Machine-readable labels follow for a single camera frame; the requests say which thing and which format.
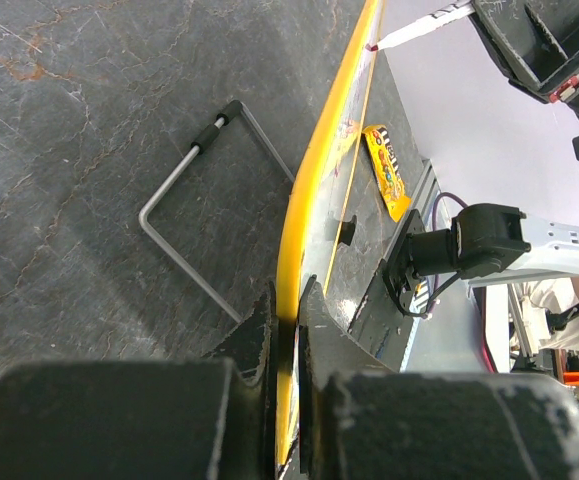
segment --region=black rubber grip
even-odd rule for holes
[[[213,141],[218,138],[220,129],[216,127],[213,123],[207,125],[207,127],[196,137],[196,139],[191,142],[191,148],[198,147],[200,153],[204,153],[205,150],[213,143]]]
[[[242,102],[240,100],[232,100],[229,102],[222,112],[218,114],[216,119],[222,118],[225,121],[225,125],[228,125],[231,120],[236,118],[242,112]]]

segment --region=scratch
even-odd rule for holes
[[[43,243],[40,246],[38,246],[38,248],[36,248],[36,250],[33,252],[33,257],[31,257],[31,260],[29,260],[27,264],[20,270],[18,278],[16,279],[16,283],[13,286],[13,290],[17,290],[18,288],[20,288],[20,285],[22,285],[22,277],[24,276],[25,272],[29,270],[31,266],[35,263],[35,261],[38,259],[38,257],[40,256],[40,251],[47,246],[48,245]]]
[[[5,125],[9,130],[11,130],[13,133],[15,133],[18,137],[20,137],[25,142],[27,142],[29,145],[31,145],[31,142],[29,140],[27,140],[24,136],[22,136],[18,130],[13,128],[11,125],[9,125],[7,122],[5,122],[2,118],[0,118],[0,123]]]
[[[42,50],[40,50],[38,47],[36,47],[35,45],[29,43],[27,40],[25,40],[24,38],[22,38],[20,35],[16,35],[15,33],[13,33],[11,30],[9,30],[7,27],[5,27],[4,25],[0,24],[0,28],[3,29],[5,32],[7,32],[9,35],[13,35],[14,37],[16,37],[18,40],[20,40],[23,43],[26,43],[27,45],[29,45],[31,48],[33,48],[36,52],[38,53],[42,53]]]
[[[520,458],[522,458],[522,462],[525,464],[525,468],[527,469],[527,473],[532,478],[532,480],[540,480],[540,474],[538,474],[538,470],[531,460],[531,456],[529,455],[529,451],[527,450],[527,446],[525,445],[524,440],[522,439],[522,435],[520,435],[520,429],[518,429],[518,424],[516,420],[513,418],[509,407],[504,402],[498,392],[495,390],[491,390],[493,398],[496,400],[496,403],[500,406],[500,410],[502,414],[507,419],[507,424],[509,425],[509,430],[511,430],[511,435],[518,447],[518,453],[520,453]]]
[[[112,333],[113,333],[113,330],[111,330],[107,334],[107,349],[105,350],[105,353],[102,354],[101,360],[104,360],[105,358],[107,358],[107,355],[109,355],[109,351],[111,350],[111,334]]]
[[[21,178],[18,181],[18,183],[16,183],[13,187],[11,187],[11,189],[7,193],[5,193],[5,196],[2,198],[0,202],[0,216],[6,213],[7,200],[9,200],[9,197],[16,191],[16,189],[18,189],[25,182],[25,180],[31,177],[31,175],[32,174],[30,173],[29,175]]]
[[[551,109],[551,115],[553,115],[553,121],[556,123],[556,127],[560,128],[560,123],[558,123],[558,116],[556,115],[556,112],[554,112],[554,109]]]
[[[122,355],[125,353],[125,350],[127,349],[128,346],[129,344],[125,343],[125,346],[122,347],[122,350],[120,350],[120,353],[118,353],[118,358],[122,358]]]
[[[76,248],[78,248],[81,243],[82,243],[82,240],[78,240],[78,241],[76,242],[76,244],[75,244],[73,247],[71,247],[71,248],[69,249],[69,251],[62,256],[62,259],[64,260],[64,259],[67,258],[69,255],[71,255],[71,253],[72,253]]]
[[[0,58],[0,66],[6,68],[9,74],[20,82],[24,82],[27,80],[33,81],[40,80],[45,74],[49,73],[46,72],[45,69],[42,68],[42,65],[40,65],[38,62],[35,62],[32,72],[23,73],[14,68],[16,63],[17,62],[15,62],[14,60],[7,60],[5,58]]]
[[[31,27],[27,28],[27,30],[40,30],[40,29],[43,29],[46,27],[56,25],[56,24],[62,22],[64,20],[65,16],[73,14],[73,13],[78,13],[81,11],[98,10],[98,9],[109,11],[109,10],[113,9],[114,7],[117,7],[118,5],[122,5],[123,3],[126,3],[126,2],[127,2],[127,0],[116,0],[115,2],[111,2],[109,4],[102,4],[101,3],[98,5],[77,5],[77,6],[65,8],[65,9],[54,8],[53,12],[56,16],[53,20],[51,20],[49,22],[44,22],[44,23],[37,23],[37,24],[32,25]]]
[[[325,39],[325,42],[324,42],[325,45],[329,44],[329,42],[331,41],[331,37],[336,32],[336,26],[338,25],[338,13],[336,12],[336,8],[338,8],[338,0],[335,0],[333,2],[333,4],[331,5],[331,14],[333,15],[333,25],[331,26],[331,29],[329,30],[329,34],[327,35],[327,38]]]

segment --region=dark stone countertop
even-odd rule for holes
[[[232,98],[296,171],[362,3],[0,0],[0,374],[29,360],[180,359],[233,328],[138,211]],[[388,125],[411,189],[421,166],[382,54],[367,122]],[[236,121],[152,222],[244,314],[275,276],[289,191]],[[330,288],[341,321],[394,230],[364,154],[353,213]]]

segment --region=metal bracket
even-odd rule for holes
[[[271,156],[276,160],[282,171],[287,175],[289,180],[295,181],[294,175],[291,173],[285,162],[280,157],[278,151],[274,148],[273,144],[269,140],[269,137],[260,127],[260,124],[256,121],[251,111],[247,106],[240,102],[239,100],[233,100],[225,109],[220,112],[216,118],[216,121],[209,125],[203,130],[203,132],[196,138],[191,144],[191,149],[178,164],[178,166],[169,174],[167,179],[164,181],[156,193],[149,199],[149,201],[142,207],[140,214],[138,215],[138,220],[142,229],[147,232],[147,235],[156,242],[156,244],[164,250],[164,252],[171,257],[171,259],[176,262],[180,268],[182,268],[192,279],[195,281],[200,288],[202,288],[207,294],[225,311],[227,314],[234,319],[236,323],[242,323],[242,316],[236,310],[227,303],[227,301],[178,253],[178,251],[167,242],[160,233],[149,223],[149,214],[162,200],[165,194],[169,191],[175,181],[182,175],[182,172],[189,166],[196,156],[202,154],[211,143],[218,137],[220,129],[229,124],[233,118],[240,115],[244,116],[245,120],[251,127],[251,129],[256,133],[258,139],[267,148]]]

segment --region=white surface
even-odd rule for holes
[[[383,32],[447,0],[390,0]],[[579,122],[562,104],[518,92],[468,19],[385,50],[420,152],[440,187],[467,203],[494,202],[579,226]]]
[[[524,240],[531,252],[516,260],[509,270],[545,269],[579,275],[579,227],[548,222],[528,215],[521,221]]]
[[[522,325],[524,326],[532,352],[537,352],[542,348],[541,341],[547,340],[549,327],[545,318],[545,309],[535,307],[529,297],[520,299],[522,307]]]
[[[506,285],[487,287],[485,335],[499,373],[509,373],[509,298]]]

